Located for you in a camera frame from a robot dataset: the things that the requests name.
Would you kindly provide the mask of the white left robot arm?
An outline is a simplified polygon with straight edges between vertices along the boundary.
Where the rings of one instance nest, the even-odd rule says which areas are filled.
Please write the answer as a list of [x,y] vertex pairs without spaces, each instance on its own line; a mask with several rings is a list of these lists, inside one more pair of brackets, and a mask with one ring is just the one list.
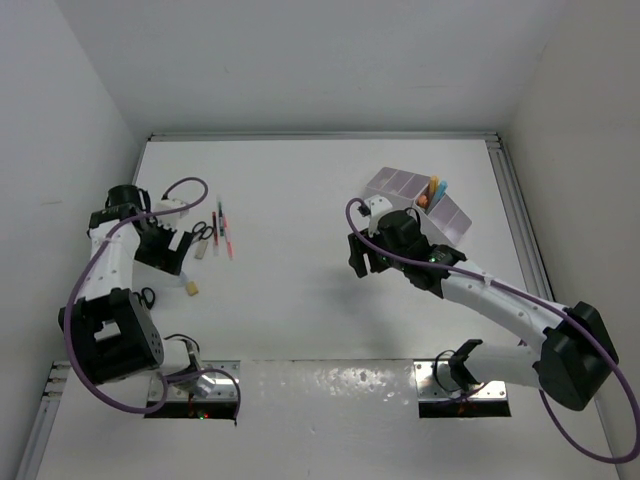
[[106,236],[120,221],[150,211],[147,191],[119,185],[108,191],[105,206],[90,217],[92,252],[105,250],[82,281],[70,326],[76,360],[93,385],[156,369],[165,360],[150,308],[134,290],[134,266],[177,278],[194,235],[178,230],[180,216],[172,214],[167,221],[135,220]]

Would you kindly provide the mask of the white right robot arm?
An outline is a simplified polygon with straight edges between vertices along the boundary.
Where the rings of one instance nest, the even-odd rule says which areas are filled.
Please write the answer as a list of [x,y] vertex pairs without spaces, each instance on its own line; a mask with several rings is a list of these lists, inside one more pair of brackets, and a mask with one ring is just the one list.
[[618,363],[599,312],[545,301],[490,277],[460,251],[430,242],[408,210],[358,205],[367,228],[348,236],[358,277],[400,271],[416,288],[465,306],[519,338],[516,347],[469,339],[434,375],[451,392],[494,380],[537,388],[560,405],[583,410]]

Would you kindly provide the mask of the white purple desk organizer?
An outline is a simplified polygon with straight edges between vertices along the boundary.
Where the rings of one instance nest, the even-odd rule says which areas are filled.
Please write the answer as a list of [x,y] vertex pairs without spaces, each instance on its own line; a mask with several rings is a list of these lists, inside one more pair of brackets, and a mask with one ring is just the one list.
[[364,186],[363,198],[380,195],[396,210],[416,210],[421,231],[432,243],[457,247],[472,221],[448,195],[447,187],[438,178],[383,167]]

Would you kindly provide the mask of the beige eraser stick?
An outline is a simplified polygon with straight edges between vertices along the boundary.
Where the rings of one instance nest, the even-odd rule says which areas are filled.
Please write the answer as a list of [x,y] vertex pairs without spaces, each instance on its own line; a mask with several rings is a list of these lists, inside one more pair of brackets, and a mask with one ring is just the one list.
[[197,260],[203,259],[206,254],[207,247],[208,247],[207,240],[199,241],[195,250],[194,258]]

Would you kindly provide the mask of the green pen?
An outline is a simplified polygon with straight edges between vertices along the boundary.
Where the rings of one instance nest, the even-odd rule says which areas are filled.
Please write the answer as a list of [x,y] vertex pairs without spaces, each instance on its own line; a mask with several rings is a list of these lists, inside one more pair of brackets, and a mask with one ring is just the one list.
[[219,232],[219,236],[223,238],[225,236],[226,227],[225,227],[225,219],[224,219],[223,201],[220,195],[217,195],[216,197],[216,204],[217,204],[218,232]]

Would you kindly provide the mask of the small yellow eraser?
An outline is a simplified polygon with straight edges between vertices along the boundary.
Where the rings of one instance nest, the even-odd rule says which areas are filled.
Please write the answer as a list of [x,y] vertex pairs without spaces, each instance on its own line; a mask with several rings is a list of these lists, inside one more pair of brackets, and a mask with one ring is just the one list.
[[195,282],[189,281],[185,285],[185,290],[189,296],[195,296],[199,293],[198,287]]

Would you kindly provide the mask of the pink pen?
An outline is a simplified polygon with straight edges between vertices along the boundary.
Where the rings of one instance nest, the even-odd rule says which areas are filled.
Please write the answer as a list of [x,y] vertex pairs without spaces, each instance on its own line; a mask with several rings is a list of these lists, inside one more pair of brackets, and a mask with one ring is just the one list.
[[226,215],[223,215],[222,217],[222,227],[223,227],[222,236],[224,237],[224,240],[225,240],[227,255],[230,260],[233,260],[234,250],[233,250],[233,244],[230,236],[229,223]]

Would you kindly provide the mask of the small black handled scissors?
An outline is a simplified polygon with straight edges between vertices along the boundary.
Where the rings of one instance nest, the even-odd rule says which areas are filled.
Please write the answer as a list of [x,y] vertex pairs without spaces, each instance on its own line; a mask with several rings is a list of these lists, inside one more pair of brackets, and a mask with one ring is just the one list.
[[191,233],[193,235],[192,243],[195,244],[200,241],[209,240],[215,233],[215,230],[205,221],[199,221],[192,227]]

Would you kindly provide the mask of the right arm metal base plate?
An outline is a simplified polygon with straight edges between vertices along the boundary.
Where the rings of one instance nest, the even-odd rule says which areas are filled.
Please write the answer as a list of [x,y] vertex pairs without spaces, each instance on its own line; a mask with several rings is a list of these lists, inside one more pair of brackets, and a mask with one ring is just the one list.
[[462,400],[480,402],[508,399],[506,386],[500,381],[472,384],[468,390],[463,390],[451,377],[445,359],[415,360],[413,372],[418,400],[422,402],[442,403]]

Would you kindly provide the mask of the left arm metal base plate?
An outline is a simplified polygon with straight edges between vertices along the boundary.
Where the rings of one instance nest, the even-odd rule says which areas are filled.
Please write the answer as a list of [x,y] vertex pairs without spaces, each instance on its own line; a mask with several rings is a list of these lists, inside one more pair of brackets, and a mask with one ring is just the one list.
[[168,375],[167,400],[186,402],[235,402],[238,399],[241,364],[238,360],[204,360],[195,369]]

